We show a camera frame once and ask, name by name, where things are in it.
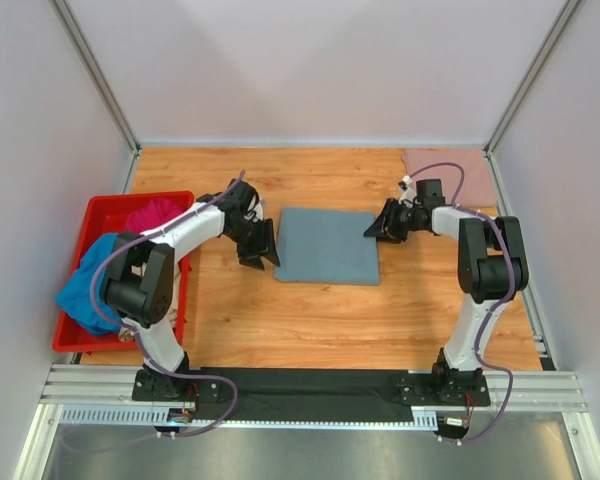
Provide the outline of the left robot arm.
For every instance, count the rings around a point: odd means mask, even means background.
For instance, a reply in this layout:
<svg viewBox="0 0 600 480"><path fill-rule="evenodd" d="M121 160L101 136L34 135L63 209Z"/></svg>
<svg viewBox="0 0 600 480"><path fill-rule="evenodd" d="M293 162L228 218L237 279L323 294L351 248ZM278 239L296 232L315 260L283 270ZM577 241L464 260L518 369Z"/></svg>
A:
<svg viewBox="0 0 600 480"><path fill-rule="evenodd" d="M112 251L94 273L93 308L109 307L129 329L144 357L132 397L136 401L190 401L200 374L189 368L186 351L166 318L173 300L177 264L203 243L225 236L234 242L241 265L261 270L281 264L274 222L265 217L255 187L242 178L207 194L184 213L157 227L115 237Z"/></svg>

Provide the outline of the grey blue t shirt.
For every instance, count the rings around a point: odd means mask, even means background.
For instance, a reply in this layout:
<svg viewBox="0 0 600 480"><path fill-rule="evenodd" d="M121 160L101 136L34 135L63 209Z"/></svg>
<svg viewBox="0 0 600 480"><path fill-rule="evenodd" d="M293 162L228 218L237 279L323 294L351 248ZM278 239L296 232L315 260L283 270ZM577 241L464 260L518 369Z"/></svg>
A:
<svg viewBox="0 0 600 480"><path fill-rule="evenodd" d="M286 283L379 285L376 240L363 235L373 220L371 212L283 208L274 277Z"/></svg>

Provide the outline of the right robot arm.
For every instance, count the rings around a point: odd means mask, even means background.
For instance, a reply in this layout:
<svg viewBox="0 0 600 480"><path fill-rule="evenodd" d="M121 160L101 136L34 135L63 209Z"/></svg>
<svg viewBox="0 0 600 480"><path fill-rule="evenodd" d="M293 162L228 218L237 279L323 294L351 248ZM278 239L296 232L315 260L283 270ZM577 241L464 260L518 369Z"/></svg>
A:
<svg viewBox="0 0 600 480"><path fill-rule="evenodd" d="M457 243L457 278L463 302L454 331L428 373L403 373L397 386L412 406L487 406L484 351L498 319L528 284L529 270L520 222L492 217L446 200L438 179L404 177L402 195L386 200L364 235L402 243L427 231Z"/></svg>

